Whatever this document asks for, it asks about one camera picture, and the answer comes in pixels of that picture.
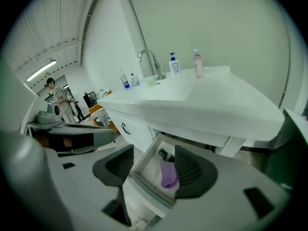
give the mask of sink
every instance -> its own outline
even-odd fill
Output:
[[[168,75],[155,86],[141,84],[98,103],[143,120],[258,141],[272,140],[284,122],[278,107],[228,66],[204,68],[202,78],[194,69]]]

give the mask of faucet spout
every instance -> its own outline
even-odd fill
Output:
[[[163,71],[162,71],[162,69],[161,69],[161,67],[160,67],[160,65],[159,65],[159,63],[157,61],[157,58],[156,58],[155,54],[153,53],[153,51],[148,50],[148,49],[142,50],[139,53],[139,55],[138,55],[138,62],[141,62],[141,57],[142,57],[142,55],[144,53],[151,53],[152,54],[152,57],[153,57],[153,60],[154,60],[154,64],[155,64],[155,68],[156,68],[156,72],[157,72],[157,77],[158,77],[158,79],[164,79],[165,78],[164,77],[164,73],[163,73]]]

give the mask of blue pump top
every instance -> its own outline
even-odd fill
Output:
[[[175,57],[173,56],[173,55],[175,55],[175,53],[173,52],[173,53],[170,53],[169,55],[171,55],[171,60],[175,61]]]

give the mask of cabinet handle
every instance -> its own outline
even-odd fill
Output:
[[[124,132],[125,132],[126,134],[130,134],[130,135],[131,135],[130,132],[126,131],[125,126],[126,126],[126,125],[122,122],[121,127],[122,127],[122,129],[124,130]]]

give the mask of cabinet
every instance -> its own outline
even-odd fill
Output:
[[[118,112],[110,110],[107,112],[124,139],[139,150],[146,152],[158,131],[123,118]]]

